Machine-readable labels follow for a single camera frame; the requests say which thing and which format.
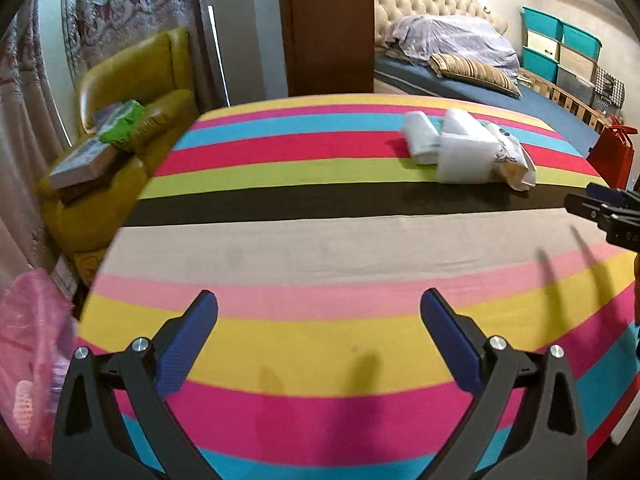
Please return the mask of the white paper cup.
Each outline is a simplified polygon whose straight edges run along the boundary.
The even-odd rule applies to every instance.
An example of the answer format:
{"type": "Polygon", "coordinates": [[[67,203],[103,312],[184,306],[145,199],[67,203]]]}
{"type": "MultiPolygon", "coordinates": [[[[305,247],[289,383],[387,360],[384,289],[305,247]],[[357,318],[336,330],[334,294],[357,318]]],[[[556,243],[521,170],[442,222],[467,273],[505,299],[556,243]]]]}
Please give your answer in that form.
{"type": "Polygon", "coordinates": [[[514,191],[528,192],[537,184],[537,167],[520,141],[493,122],[483,126],[498,140],[494,173],[514,191]]]}

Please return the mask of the white foam block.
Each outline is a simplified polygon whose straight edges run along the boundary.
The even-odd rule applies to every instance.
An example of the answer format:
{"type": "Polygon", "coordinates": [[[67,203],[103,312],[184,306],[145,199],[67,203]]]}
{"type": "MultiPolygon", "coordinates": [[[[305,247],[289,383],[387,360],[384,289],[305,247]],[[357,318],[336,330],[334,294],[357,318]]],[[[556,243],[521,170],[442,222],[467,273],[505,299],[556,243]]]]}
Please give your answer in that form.
{"type": "Polygon", "coordinates": [[[471,114],[457,108],[447,110],[440,133],[437,182],[487,183],[498,151],[497,138],[471,114]]]}

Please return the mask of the white plastic bag wad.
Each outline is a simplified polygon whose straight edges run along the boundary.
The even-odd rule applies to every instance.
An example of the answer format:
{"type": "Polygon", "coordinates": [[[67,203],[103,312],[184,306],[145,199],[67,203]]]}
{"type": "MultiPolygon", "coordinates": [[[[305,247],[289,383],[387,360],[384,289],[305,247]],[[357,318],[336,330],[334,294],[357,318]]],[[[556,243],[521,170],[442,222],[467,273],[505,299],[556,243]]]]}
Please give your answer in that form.
{"type": "Polygon", "coordinates": [[[436,165],[442,139],[430,118],[416,110],[402,118],[400,133],[405,138],[411,158],[422,166],[436,165]]]}

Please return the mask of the pink lined trash bin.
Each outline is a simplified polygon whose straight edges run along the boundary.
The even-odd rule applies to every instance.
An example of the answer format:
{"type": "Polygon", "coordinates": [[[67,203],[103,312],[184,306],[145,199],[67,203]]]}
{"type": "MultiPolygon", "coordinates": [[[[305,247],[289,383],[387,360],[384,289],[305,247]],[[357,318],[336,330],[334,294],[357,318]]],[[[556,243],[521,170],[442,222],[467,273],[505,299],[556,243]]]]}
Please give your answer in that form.
{"type": "Polygon", "coordinates": [[[65,375],[75,348],[73,305],[42,269],[1,295],[1,417],[18,444],[48,462],[65,375]]]}

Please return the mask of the red paper gift bag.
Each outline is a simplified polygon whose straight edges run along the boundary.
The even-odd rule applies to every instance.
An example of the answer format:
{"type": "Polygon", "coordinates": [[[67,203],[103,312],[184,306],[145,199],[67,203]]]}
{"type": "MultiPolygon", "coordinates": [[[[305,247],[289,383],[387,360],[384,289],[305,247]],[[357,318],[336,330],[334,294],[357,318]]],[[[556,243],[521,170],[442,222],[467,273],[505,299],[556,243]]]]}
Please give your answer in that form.
{"type": "Polygon", "coordinates": [[[596,144],[588,151],[587,162],[610,188],[626,188],[634,161],[630,137],[638,133],[636,128],[613,117],[611,125],[603,128],[596,144]]]}

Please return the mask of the teal storage boxes stack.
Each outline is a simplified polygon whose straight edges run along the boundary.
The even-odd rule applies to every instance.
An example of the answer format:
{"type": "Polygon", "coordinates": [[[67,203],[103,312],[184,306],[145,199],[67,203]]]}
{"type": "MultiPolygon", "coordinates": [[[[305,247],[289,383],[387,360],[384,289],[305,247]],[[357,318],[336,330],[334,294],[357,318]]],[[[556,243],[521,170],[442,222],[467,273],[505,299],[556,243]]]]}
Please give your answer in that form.
{"type": "Polygon", "coordinates": [[[587,105],[596,94],[602,42],[554,15],[522,7],[524,42],[521,66],[587,105]]]}

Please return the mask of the striped brown pillow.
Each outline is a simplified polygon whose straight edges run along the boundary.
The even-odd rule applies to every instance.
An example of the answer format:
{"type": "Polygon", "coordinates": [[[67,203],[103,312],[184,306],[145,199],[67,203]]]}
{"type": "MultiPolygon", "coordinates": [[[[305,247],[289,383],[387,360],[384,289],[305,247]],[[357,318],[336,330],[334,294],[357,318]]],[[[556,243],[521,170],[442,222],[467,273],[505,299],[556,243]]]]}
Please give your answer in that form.
{"type": "Polygon", "coordinates": [[[427,65],[438,78],[472,84],[472,86],[499,92],[514,99],[522,97],[518,86],[502,70],[482,61],[471,60],[457,54],[433,53],[427,60],[427,65]]]}

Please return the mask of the striped colourful tablecloth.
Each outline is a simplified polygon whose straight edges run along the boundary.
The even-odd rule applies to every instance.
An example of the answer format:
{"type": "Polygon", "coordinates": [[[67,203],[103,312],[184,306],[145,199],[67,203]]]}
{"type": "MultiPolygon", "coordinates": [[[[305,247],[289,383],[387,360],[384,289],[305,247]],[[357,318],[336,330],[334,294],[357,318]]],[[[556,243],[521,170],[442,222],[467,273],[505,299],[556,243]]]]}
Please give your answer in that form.
{"type": "Polygon", "coordinates": [[[122,350],[208,289],[218,323],[169,404],[224,477],[412,479],[470,402],[420,320],[434,287],[515,348],[561,346],[600,448],[639,362],[634,257],[563,208],[596,180],[596,133],[553,104],[468,104],[521,141],[538,182],[443,185],[400,128],[451,107],[352,94],[201,116],[114,238],[80,342],[122,350]]]}

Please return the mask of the white book box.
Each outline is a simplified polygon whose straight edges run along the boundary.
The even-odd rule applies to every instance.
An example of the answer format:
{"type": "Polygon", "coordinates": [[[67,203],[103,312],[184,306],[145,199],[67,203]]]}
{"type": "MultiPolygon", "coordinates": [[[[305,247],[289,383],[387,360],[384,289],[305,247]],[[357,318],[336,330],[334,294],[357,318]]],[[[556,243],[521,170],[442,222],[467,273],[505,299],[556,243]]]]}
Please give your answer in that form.
{"type": "Polygon", "coordinates": [[[111,167],[117,155],[118,149],[112,144],[102,142],[97,136],[87,136],[53,166],[50,185],[59,190],[96,180],[111,167]]]}

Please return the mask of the blue bed mattress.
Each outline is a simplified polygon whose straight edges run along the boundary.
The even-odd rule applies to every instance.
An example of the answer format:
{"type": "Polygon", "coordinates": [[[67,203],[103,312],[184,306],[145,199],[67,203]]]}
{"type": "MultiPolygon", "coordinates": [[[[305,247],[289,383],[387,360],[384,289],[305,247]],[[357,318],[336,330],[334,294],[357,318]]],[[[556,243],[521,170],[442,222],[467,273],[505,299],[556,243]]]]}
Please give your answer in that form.
{"type": "Polygon", "coordinates": [[[596,144],[599,137],[597,131],[564,110],[559,104],[523,86],[518,86],[521,91],[521,97],[518,99],[465,82],[438,78],[429,67],[416,66],[397,58],[390,58],[384,53],[377,53],[374,57],[374,76],[414,96],[440,96],[502,107],[512,112],[536,117],[570,142],[582,156],[588,155],[590,148],[596,144]]]}

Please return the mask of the green snack bag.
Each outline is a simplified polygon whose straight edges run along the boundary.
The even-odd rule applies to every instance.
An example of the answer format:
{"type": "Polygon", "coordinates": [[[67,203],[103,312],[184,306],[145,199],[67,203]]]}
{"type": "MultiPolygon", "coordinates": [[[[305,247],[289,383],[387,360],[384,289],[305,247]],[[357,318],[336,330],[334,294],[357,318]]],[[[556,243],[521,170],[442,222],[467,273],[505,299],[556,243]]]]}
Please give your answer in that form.
{"type": "Polygon", "coordinates": [[[136,100],[113,105],[96,127],[96,135],[102,143],[121,151],[129,151],[132,136],[144,107],[136,100]]]}

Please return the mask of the pink embroidered curtain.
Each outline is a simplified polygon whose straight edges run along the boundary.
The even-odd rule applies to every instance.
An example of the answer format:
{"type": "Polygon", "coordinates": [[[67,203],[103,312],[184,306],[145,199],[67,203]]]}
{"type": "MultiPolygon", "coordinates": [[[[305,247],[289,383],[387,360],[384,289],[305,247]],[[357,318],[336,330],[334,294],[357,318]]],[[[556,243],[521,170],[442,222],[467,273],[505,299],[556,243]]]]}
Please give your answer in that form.
{"type": "Polygon", "coordinates": [[[1,38],[1,284],[47,264],[36,184],[65,148],[44,69],[38,0],[25,0],[1,38]]]}

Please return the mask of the cream tufted headboard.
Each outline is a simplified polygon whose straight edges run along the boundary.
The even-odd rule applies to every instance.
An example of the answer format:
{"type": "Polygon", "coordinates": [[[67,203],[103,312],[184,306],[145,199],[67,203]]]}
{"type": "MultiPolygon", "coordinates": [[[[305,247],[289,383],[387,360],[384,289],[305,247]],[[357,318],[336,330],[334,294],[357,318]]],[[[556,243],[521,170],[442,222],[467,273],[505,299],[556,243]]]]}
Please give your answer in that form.
{"type": "Polygon", "coordinates": [[[501,35],[508,30],[508,22],[482,6],[477,0],[374,0],[374,46],[382,48],[397,21],[409,15],[466,15],[484,18],[501,35]]]}

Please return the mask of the brown wooden door panel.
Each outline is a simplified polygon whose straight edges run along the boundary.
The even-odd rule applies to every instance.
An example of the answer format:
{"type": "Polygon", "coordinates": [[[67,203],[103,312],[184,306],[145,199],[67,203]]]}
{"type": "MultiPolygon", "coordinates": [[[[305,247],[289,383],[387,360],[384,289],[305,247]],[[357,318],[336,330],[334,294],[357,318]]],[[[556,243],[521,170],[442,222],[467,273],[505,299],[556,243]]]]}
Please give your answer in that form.
{"type": "Polygon", "coordinates": [[[374,0],[279,0],[290,96],[371,93],[374,0]]]}

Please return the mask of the grey embroidered curtain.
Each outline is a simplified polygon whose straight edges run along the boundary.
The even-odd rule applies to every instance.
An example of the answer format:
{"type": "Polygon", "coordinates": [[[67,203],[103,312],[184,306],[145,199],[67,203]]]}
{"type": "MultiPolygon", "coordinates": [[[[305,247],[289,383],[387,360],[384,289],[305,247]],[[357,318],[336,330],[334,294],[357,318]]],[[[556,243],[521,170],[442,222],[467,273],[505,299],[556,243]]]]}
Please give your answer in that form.
{"type": "Polygon", "coordinates": [[[205,0],[61,0],[62,34],[73,82],[92,66],[159,32],[190,34],[196,96],[202,110],[226,104],[205,0]]]}

